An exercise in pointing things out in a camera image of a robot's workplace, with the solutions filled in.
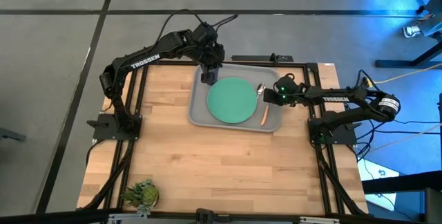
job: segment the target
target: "green plant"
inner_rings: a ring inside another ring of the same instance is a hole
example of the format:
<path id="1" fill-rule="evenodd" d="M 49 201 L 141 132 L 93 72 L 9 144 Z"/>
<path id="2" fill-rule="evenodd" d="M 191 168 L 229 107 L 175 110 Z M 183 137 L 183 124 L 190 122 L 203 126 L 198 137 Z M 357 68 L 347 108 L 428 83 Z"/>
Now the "green plant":
<path id="1" fill-rule="evenodd" d="M 150 179 L 127 187 L 122 194 L 127 206 L 136 207 L 139 213 L 146 215 L 151 214 L 151 209 L 157 204 L 159 196 L 158 189 Z"/>

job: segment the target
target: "metal bracket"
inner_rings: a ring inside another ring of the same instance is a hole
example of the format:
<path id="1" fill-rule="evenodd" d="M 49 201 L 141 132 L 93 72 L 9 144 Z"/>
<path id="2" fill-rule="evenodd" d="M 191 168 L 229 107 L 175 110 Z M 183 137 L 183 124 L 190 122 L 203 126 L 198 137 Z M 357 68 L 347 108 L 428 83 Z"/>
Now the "metal bracket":
<path id="1" fill-rule="evenodd" d="M 313 144 L 356 144 L 356 136 L 354 134 L 354 128 L 358 127 L 358 124 L 342 124 L 336 128 L 332 136 L 320 136 L 318 135 L 319 127 L 311 122 L 307 121 L 309 127 L 310 140 Z"/>
<path id="2" fill-rule="evenodd" d="M 319 73 L 319 67 L 317 63 L 307 62 L 305 65 L 307 65 L 307 68 L 313 71 L 313 73 Z"/>
<path id="3" fill-rule="evenodd" d="M 228 214 L 215 214 L 212 210 L 199 208 L 196 210 L 196 221 L 199 224 L 229 223 L 231 218 Z"/>
<path id="4" fill-rule="evenodd" d="M 88 120 L 87 123 L 95 128 L 93 138 L 96 140 L 138 140 L 140 136 L 141 115 L 132 115 L 133 131 L 122 133 L 118 131 L 113 114 L 100 114 L 97 120 Z"/>
<path id="5" fill-rule="evenodd" d="M 300 217 L 300 223 L 305 224 L 339 224 L 338 219 L 318 218 L 318 217 Z"/>
<path id="6" fill-rule="evenodd" d="M 293 62 L 291 55 L 277 55 L 272 53 L 268 55 L 232 55 L 232 61 L 246 62 L 273 62 L 273 66 L 277 66 L 278 62 Z"/>
<path id="7" fill-rule="evenodd" d="M 109 214 L 109 221 L 115 223 L 116 221 L 130 220 L 135 218 L 146 218 L 145 214 Z"/>

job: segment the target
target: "gray tray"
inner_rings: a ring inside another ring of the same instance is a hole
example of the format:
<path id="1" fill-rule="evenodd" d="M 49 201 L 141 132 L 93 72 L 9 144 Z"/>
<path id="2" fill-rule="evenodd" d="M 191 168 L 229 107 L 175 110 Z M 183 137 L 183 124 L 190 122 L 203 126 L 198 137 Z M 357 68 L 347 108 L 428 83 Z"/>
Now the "gray tray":
<path id="1" fill-rule="evenodd" d="M 189 102 L 189 120 L 193 124 L 205 127 L 264 132 L 272 132 L 280 127 L 282 122 L 282 108 L 275 104 L 269 104 L 267 121 L 261 126 L 261 120 L 267 105 L 266 102 L 262 101 L 262 95 L 258 100 L 258 106 L 255 112 L 248 120 L 237 124 L 229 124 L 215 118 L 207 107 L 207 94 L 209 93 L 210 86 L 201 83 L 201 72 L 202 70 L 200 67 L 195 71 L 191 100 Z M 271 68 L 223 64 L 223 67 L 220 68 L 218 72 L 218 79 L 221 80 L 226 77 L 242 78 L 248 81 L 254 88 L 257 88 L 259 83 L 264 83 L 268 88 L 271 88 L 273 83 L 279 79 L 279 75 Z"/>

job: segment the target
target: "yellow cable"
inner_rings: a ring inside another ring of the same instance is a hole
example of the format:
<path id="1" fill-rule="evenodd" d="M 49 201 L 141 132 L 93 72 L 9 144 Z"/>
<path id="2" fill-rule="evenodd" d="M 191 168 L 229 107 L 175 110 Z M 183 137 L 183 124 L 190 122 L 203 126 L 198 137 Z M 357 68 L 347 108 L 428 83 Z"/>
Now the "yellow cable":
<path id="1" fill-rule="evenodd" d="M 436 64 L 436 65 L 433 65 L 433 66 L 428 67 L 428 68 L 424 68 L 424 69 L 421 69 L 421 70 L 418 70 L 418 71 L 413 71 L 411 73 L 406 73 L 404 75 L 399 75 L 399 76 L 396 76 L 396 77 L 393 77 L 393 78 L 389 78 L 388 80 L 383 80 L 383 81 L 374 82 L 374 83 L 375 84 L 381 84 L 381 83 L 391 82 L 392 80 L 399 79 L 399 78 L 402 78 L 402 77 L 405 77 L 405 76 L 408 76 L 408 75 L 412 75 L 412 74 L 415 74 L 415 73 L 420 73 L 420 72 L 423 72 L 423 71 L 427 71 L 427 70 L 430 70 L 432 68 L 436 68 L 437 66 L 442 66 L 442 62 L 440 64 Z"/>

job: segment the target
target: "spoon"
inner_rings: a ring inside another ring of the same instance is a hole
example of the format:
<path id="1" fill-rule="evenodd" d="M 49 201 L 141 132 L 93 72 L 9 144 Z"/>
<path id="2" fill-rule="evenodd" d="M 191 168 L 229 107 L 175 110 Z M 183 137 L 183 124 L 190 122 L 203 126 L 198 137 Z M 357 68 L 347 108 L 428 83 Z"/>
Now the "spoon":
<path id="1" fill-rule="evenodd" d="M 263 83 L 260 83 L 256 89 L 256 98 L 258 99 L 262 93 L 265 90 L 265 85 Z M 266 107 L 265 107 L 265 111 L 264 111 L 264 115 L 262 117 L 261 120 L 261 126 L 263 126 L 265 124 L 265 121 L 267 120 L 267 114 L 269 113 L 269 104 L 267 103 Z"/>

